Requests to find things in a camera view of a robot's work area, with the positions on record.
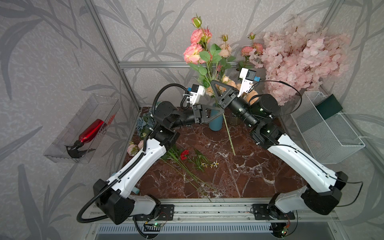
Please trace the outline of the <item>large peach rose spray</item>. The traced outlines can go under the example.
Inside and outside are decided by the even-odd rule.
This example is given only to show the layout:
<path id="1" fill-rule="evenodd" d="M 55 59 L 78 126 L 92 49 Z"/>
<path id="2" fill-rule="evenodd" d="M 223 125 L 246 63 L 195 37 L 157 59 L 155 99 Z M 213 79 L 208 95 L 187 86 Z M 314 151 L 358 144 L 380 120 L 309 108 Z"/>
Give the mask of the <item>large peach rose spray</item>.
<path id="1" fill-rule="evenodd" d="M 241 84 L 236 84 L 233 80 L 231 80 L 228 76 L 224 75 L 221 80 L 219 80 L 219 82 L 225 84 L 225 85 L 229 85 L 229 86 L 232 86 L 234 88 L 236 88 L 238 91 L 240 90 L 240 87 L 241 87 Z M 222 87 L 222 86 L 219 86 L 219 85 L 216 85 L 217 89 L 218 89 L 218 92 L 219 94 L 222 94 L 227 88 L 225 87 Z M 214 94 L 214 91 L 212 89 L 212 87 L 208 87 L 205 89 L 205 94 L 209 95 L 209 96 L 215 96 Z"/>

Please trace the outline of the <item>pink rose spray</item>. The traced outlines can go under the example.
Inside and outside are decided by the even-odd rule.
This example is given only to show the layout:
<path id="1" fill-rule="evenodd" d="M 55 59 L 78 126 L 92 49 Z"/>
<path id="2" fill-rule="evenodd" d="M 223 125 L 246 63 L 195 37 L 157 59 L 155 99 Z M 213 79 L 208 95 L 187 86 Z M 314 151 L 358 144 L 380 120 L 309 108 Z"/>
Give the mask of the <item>pink rose spray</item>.
<path id="1" fill-rule="evenodd" d="M 241 56 L 244 57 L 244 60 L 239 62 L 238 71 L 242 68 L 261 69 L 264 67 L 262 62 L 264 48 L 262 44 L 255 42 L 255 37 L 254 33 L 250 33 L 248 39 L 252 41 L 252 44 L 241 49 Z"/>
<path id="2" fill-rule="evenodd" d="M 227 69 L 222 69 L 219 56 L 220 46 L 210 43 L 213 34 L 208 27 L 203 26 L 203 20 L 200 16 L 192 18 L 192 26 L 195 30 L 190 37 L 190 46 L 184 51 L 184 61 L 192 70 L 198 74 L 199 85 L 205 89 L 211 86 L 211 81 L 219 81 L 226 75 Z M 218 99 L 215 99 L 215 105 L 218 106 Z"/>

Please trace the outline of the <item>peach rose spray stem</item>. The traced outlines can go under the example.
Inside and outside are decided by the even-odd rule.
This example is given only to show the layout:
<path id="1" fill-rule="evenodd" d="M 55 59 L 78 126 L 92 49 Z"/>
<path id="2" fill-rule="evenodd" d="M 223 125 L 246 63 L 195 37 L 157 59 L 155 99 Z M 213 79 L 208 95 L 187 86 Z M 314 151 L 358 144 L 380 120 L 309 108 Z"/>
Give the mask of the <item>peach rose spray stem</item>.
<path id="1" fill-rule="evenodd" d="M 232 47 L 228 43 L 228 35 L 222 35 L 221 39 L 223 43 L 220 45 L 221 51 L 219 52 L 219 56 L 222 58 L 220 60 L 220 65 L 222 66 L 222 69 L 228 69 L 231 67 L 230 62 L 233 62 L 236 57 L 232 55 Z"/>

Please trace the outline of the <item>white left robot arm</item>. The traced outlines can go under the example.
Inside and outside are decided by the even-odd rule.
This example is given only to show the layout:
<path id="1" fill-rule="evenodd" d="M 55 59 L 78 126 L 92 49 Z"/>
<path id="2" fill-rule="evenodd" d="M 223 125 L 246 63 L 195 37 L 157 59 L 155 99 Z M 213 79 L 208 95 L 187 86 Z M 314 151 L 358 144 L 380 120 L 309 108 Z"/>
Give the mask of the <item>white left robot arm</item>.
<path id="1" fill-rule="evenodd" d="M 145 137 L 143 148 L 107 181 L 98 180 L 94 184 L 95 195 L 81 208 L 77 221 L 87 224 L 110 219 L 119 225 L 129 217 L 157 218 L 160 215 L 161 202 L 149 195 L 132 195 L 133 188 L 150 167 L 176 143 L 180 134 L 175 128 L 209 123 L 223 113 L 223 108 L 202 104 L 195 104 L 184 111 L 168 101 L 155 104 L 152 116 L 156 125 Z"/>

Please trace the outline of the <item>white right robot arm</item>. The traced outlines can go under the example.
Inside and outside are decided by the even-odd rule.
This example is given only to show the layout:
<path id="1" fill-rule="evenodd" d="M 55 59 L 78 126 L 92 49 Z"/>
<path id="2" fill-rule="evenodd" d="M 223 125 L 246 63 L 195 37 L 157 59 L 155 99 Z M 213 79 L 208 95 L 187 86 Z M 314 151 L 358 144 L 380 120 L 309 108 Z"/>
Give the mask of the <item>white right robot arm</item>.
<path id="1" fill-rule="evenodd" d="M 276 99 L 269 94 L 256 95 L 256 101 L 249 104 L 232 86 L 212 81 L 211 87 L 219 106 L 229 109 L 252 129 L 250 136 L 256 144 L 283 160 L 307 182 L 298 190 L 275 194 L 267 206 L 267 214 L 277 219 L 298 210 L 311 210 L 320 215 L 333 211 L 341 200 L 348 176 L 320 164 L 274 124 L 280 111 Z"/>

